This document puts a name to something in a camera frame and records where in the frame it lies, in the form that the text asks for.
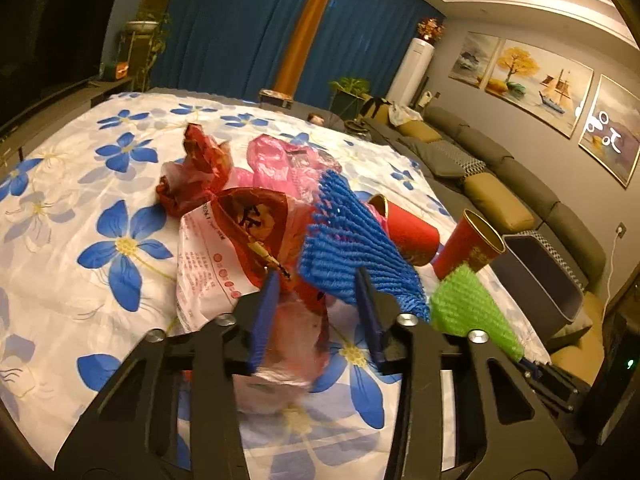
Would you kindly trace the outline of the green foam fruit net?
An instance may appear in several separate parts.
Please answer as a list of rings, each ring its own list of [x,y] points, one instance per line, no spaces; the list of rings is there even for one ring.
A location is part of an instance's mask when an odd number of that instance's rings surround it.
[[[459,337],[468,336],[472,330],[484,330],[512,361],[524,358],[524,347],[506,317],[466,263],[440,282],[428,303],[435,330]]]

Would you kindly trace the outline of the blue foam fruit net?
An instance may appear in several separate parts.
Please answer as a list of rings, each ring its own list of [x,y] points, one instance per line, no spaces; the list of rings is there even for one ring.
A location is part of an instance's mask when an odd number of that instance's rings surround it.
[[[360,268],[368,272],[377,290],[397,300],[402,312],[425,322],[431,319],[414,267],[401,257],[348,181],[336,171],[326,170],[319,180],[297,272],[308,284],[353,306]]]

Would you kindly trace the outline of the floral blue white tablecloth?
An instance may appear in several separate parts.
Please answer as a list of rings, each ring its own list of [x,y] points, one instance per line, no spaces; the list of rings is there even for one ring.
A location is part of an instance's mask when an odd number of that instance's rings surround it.
[[[179,223],[155,188],[163,166],[183,160],[191,124],[228,146],[242,183],[248,144],[272,136],[297,154],[332,157],[364,200],[383,195],[442,237],[456,224],[408,156],[245,102],[121,93],[64,122],[1,181],[1,401],[40,474],[52,474],[79,417],[140,339],[180,330]],[[241,417],[252,478],[383,477],[400,381],[374,368],[353,308],[331,308],[329,342],[311,394]]]

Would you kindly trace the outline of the lying red paper cup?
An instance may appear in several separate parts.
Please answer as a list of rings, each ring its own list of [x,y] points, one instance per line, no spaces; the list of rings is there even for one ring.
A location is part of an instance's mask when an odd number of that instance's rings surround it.
[[[408,263],[426,266],[433,260],[440,245],[438,229],[380,194],[370,197],[367,206]]]

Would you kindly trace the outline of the red printed plastic bag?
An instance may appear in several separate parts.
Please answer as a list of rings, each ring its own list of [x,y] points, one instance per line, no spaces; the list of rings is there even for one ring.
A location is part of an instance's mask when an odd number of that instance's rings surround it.
[[[236,405],[270,414],[299,401],[329,364],[326,295],[297,272],[314,207],[268,188],[228,188],[179,224],[177,300],[183,329],[195,332],[262,288],[269,271],[280,292],[264,356],[235,378]]]

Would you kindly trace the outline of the grey sectional sofa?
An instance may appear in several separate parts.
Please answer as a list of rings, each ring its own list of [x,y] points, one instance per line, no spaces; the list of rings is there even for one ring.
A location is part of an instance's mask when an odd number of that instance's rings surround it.
[[[604,360],[594,293],[605,253],[574,211],[500,144],[440,107],[401,126],[381,99],[359,115],[372,140],[416,162],[454,216],[483,216],[506,239],[492,267],[533,326],[554,365],[593,384]]]

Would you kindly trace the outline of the mustard yellow cushion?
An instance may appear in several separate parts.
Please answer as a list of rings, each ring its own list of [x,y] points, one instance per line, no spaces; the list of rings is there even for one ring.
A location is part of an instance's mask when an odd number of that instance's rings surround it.
[[[493,174],[482,172],[466,177],[462,188],[464,195],[500,234],[514,234],[535,227],[532,213]]]

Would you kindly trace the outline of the red crumpled plastic bag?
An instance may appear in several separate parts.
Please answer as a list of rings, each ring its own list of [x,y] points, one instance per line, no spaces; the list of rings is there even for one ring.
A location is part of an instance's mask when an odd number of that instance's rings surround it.
[[[230,143],[218,144],[200,124],[186,125],[182,145],[183,162],[165,162],[155,188],[166,214],[174,218],[212,200],[224,189],[233,169]]]

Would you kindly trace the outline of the pink plastic bag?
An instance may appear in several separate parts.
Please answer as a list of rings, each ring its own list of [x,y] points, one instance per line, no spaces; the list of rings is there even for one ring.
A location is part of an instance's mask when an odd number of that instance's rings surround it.
[[[284,142],[261,134],[247,144],[246,154],[231,151],[233,169],[226,188],[265,188],[311,203],[326,171],[340,174],[340,163],[322,148]]]

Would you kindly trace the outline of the sailboat tree painting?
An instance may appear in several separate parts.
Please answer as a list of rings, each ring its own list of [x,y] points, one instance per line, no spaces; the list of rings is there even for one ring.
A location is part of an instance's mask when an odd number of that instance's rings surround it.
[[[585,64],[507,39],[491,67],[485,91],[570,139],[592,80],[593,70]]]

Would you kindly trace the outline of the small landscape painting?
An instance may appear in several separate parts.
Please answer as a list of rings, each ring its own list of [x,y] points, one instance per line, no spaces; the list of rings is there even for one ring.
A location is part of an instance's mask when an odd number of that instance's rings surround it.
[[[463,39],[456,62],[451,67],[449,77],[480,88],[499,44],[500,38],[497,36],[468,32]]]

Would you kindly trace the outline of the dark coffee table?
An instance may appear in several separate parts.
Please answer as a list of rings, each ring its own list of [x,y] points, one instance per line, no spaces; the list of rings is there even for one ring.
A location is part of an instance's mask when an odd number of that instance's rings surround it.
[[[269,89],[258,92],[258,105],[263,110],[282,113],[298,119],[303,119],[308,124],[326,127],[341,133],[346,133],[355,138],[371,141],[369,129],[354,122],[352,119],[344,120],[337,114],[293,100],[292,96]]]

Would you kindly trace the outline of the green potted plant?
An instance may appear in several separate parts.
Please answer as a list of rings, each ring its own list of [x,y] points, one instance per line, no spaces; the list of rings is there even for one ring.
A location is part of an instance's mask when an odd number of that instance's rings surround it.
[[[367,79],[341,77],[329,83],[332,91],[330,111],[343,120],[355,119],[371,88]]]

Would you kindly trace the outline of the artificial flower arrangement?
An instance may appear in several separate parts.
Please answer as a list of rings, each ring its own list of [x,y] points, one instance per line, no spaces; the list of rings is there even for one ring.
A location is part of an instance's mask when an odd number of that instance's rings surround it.
[[[436,44],[442,39],[445,31],[445,25],[437,18],[421,18],[416,25],[418,37],[428,44]]]

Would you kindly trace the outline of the black television screen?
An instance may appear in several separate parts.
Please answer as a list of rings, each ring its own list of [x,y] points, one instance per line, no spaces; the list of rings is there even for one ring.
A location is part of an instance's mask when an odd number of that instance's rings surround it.
[[[115,0],[1,0],[1,123],[99,71]]]

